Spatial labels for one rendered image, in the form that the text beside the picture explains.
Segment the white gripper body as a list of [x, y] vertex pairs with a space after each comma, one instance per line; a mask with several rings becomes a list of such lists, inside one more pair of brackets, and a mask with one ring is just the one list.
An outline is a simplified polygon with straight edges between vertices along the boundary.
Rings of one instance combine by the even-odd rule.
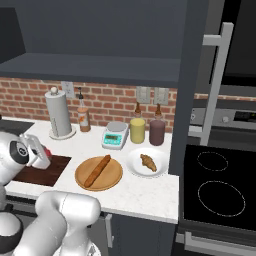
[[30, 140], [28, 144], [29, 162], [28, 166], [37, 169], [47, 169], [51, 162], [39, 141]]

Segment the dark brown cutting board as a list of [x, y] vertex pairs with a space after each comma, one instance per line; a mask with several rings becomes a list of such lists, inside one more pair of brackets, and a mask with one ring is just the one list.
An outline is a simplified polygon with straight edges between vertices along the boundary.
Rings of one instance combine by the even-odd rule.
[[16, 175], [14, 181], [53, 187], [70, 160], [71, 158], [67, 156], [53, 155], [51, 164], [47, 169], [41, 170], [34, 167], [24, 167]]

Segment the dark grey lower cabinet door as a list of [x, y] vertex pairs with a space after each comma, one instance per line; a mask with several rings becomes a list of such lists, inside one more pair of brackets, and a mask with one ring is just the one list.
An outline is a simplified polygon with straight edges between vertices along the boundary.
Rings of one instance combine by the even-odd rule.
[[107, 244], [105, 217], [88, 229], [102, 256], [171, 256], [176, 225], [143, 218], [112, 214], [113, 248]]

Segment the dark grey upper cabinet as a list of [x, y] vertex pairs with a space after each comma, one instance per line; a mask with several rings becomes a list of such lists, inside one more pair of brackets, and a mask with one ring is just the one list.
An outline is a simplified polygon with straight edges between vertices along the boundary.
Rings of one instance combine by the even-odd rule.
[[0, 76], [177, 87], [187, 0], [0, 0], [26, 52]]

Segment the grey paper towel roll holder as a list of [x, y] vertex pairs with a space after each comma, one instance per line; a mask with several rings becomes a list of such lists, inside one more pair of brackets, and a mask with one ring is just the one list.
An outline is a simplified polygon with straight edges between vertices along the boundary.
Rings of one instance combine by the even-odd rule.
[[71, 125], [66, 102], [66, 94], [57, 87], [52, 87], [45, 93], [46, 105], [51, 122], [49, 136], [55, 140], [65, 140], [76, 133]]

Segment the orange pump bottle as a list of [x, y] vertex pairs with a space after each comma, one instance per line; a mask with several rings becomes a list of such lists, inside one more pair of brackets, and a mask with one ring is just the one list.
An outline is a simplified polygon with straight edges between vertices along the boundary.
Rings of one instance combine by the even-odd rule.
[[82, 88], [79, 87], [79, 107], [78, 111], [78, 119], [80, 125], [81, 132], [89, 132], [91, 130], [90, 118], [89, 118], [89, 109], [84, 104], [84, 97], [82, 95]]

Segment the brown baguette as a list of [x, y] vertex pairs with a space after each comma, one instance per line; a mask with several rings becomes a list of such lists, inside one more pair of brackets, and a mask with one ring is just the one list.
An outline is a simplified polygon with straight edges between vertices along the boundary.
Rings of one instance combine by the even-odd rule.
[[108, 165], [108, 163], [111, 160], [110, 155], [106, 155], [100, 162], [99, 164], [94, 168], [92, 173], [88, 176], [86, 179], [84, 186], [86, 188], [90, 187], [94, 181], [98, 178], [98, 176], [101, 174], [101, 172], [104, 170], [104, 168]]

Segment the teal and grey kitchen scale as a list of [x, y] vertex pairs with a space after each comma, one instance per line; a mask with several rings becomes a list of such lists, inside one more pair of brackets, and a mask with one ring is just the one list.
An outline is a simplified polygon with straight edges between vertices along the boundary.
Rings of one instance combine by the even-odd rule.
[[128, 125], [120, 121], [109, 122], [102, 135], [102, 147], [111, 150], [121, 150], [129, 134]]

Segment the yellow sauce bottle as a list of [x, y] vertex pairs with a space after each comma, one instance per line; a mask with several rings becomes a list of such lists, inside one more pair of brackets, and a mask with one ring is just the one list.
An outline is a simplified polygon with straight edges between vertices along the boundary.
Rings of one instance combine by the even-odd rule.
[[145, 120], [141, 116], [140, 104], [136, 105], [134, 118], [130, 120], [130, 140], [141, 144], [145, 139]]

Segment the dark purple sauce bottle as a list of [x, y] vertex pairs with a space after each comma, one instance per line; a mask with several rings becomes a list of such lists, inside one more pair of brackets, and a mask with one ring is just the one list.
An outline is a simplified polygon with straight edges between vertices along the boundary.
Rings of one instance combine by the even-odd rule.
[[160, 104], [157, 104], [154, 119], [150, 121], [149, 142], [154, 146], [160, 146], [164, 142], [165, 122], [162, 119]]

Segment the white round plate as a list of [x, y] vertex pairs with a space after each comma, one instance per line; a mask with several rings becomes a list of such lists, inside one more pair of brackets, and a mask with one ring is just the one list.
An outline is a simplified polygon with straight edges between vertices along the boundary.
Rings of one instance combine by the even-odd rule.
[[[156, 167], [157, 171], [153, 172], [151, 169], [142, 165], [140, 158], [141, 154], [150, 156]], [[144, 178], [156, 178], [167, 172], [169, 156], [157, 149], [152, 148], [138, 148], [131, 151], [126, 159], [126, 165], [128, 170], [134, 175]]]

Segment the black hob with rings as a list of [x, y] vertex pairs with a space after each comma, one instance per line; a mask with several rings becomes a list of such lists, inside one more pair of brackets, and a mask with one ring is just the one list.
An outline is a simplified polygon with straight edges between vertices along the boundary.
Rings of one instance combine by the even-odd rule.
[[188, 145], [183, 215], [256, 231], [256, 152]]

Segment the silver oven control panel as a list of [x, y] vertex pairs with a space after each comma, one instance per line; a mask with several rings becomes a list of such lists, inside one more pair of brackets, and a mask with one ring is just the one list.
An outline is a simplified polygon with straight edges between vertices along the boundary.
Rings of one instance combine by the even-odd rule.
[[256, 152], [256, 102], [218, 100], [208, 146]]

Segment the white wall outlet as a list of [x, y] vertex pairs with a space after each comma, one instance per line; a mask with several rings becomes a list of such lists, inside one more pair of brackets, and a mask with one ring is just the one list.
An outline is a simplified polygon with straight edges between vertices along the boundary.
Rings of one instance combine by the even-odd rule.
[[72, 82], [69, 81], [62, 81], [61, 82], [62, 90], [66, 93], [67, 98], [74, 98], [74, 85]]

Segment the white wall switch plate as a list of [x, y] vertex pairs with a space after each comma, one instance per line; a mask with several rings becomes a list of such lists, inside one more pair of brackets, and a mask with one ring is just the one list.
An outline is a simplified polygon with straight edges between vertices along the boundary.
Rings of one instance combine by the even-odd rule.
[[150, 88], [137, 86], [136, 87], [136, 100], [140, 104], [149, 104], [150, 103]]
[[160, 105], [167, 105], [168, 104], [168, 88], [154, 88], [154, 103]]

